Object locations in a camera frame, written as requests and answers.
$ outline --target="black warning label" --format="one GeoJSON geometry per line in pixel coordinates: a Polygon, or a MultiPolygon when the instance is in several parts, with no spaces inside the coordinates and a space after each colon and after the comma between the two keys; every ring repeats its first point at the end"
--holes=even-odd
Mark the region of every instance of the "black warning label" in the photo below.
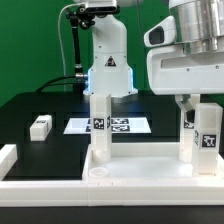
{"type": "Polygon", "coordinates": [[[112,56],[109,57],[109,59],[107,60],[107,63],[105,64],[105,66],[107,67],[116,67],[116,63],[113,59],[112,56]]]}

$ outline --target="camera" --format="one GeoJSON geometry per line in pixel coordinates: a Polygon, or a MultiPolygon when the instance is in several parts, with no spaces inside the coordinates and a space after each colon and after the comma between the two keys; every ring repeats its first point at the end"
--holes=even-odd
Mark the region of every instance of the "camera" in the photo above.
{"type": "Polygon", "coordinates": [[[118,6],[116,0],[98,0],[85,3],[86,12],[92,14],[113,14],[117,9],[118,6]]]}

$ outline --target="small white block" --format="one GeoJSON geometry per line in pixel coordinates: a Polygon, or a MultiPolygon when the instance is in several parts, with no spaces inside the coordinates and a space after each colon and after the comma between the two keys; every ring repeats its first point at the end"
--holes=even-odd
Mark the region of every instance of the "small white block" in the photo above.
{"type": "Polygon", "coordinates": [[[31,141],[44,141],[52,128],[51,115],[39,116],[30,127],[31,141]]]}
{"type": "Polygon", "coordinates": [[[0,181],[3,180],[5,175],[12,168],[17,160],[16,145],[5,145],[0,150],[0,181]]]}

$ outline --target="white block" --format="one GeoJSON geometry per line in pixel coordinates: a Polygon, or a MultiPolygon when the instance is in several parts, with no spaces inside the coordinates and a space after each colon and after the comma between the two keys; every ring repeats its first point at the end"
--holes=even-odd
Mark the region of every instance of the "white block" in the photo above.
{"type": "MultiPolygon", "coordinates": [[[[196,104],[200,102],[200,95],[192,94],[189,102],[195,109],[196,104]]],[[[184,112],[181,111],[179,160],[190,163],[194,142],[194,123],[189,123],[185,119],[184,112]]]]}
{"type": "Polygon", "coordinates": [[[192,166],[197,174],[217,173],[223,109],[218,104],[197,104],[192,166]]]}
{"type": "Polygon", "coordinates": [[[44,141],[52,128],[51,115],[39,116],[30,127],[31,141],[44,141]]]}
{"type": "Polygon", "coordinates": [[[96,163],[106,163],[111,157],[111,96],[90,97],[91,149],[96,163]]]}
{"type": "Polygon", "coordinates": [[[4,179],[4,177],[12,168],[16,160],[17,160],[16,145],[5,145],[0,150],[0,181],[4,179]]]}

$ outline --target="white pillar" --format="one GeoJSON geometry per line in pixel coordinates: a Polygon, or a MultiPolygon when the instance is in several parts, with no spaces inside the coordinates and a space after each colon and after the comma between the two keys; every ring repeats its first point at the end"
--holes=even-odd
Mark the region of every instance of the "white pillar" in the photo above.
{"type": "Polygon", "coordinates": [[[111,158],[111,96],[93,94],[90,97],[91,149],[96,163],[111,158]]]}
{"type": "Polygon", "coordinates": [[[192,166],[197,174],[217,172],[222,112],[216,103],[196,105],[192,166]]]}
{"type": "MultiPolygon", "coordinates": [[[[195,110],[196,104],[200,102],[200,94],[192,94],[189,99],[190,104],[195,110]]],[[[180,120],[180,150],[179,160],[190,163],[192,158],[192,148],[194,141],[194,123],[186,121],[185,113],[181,111],[180,120]]]]}

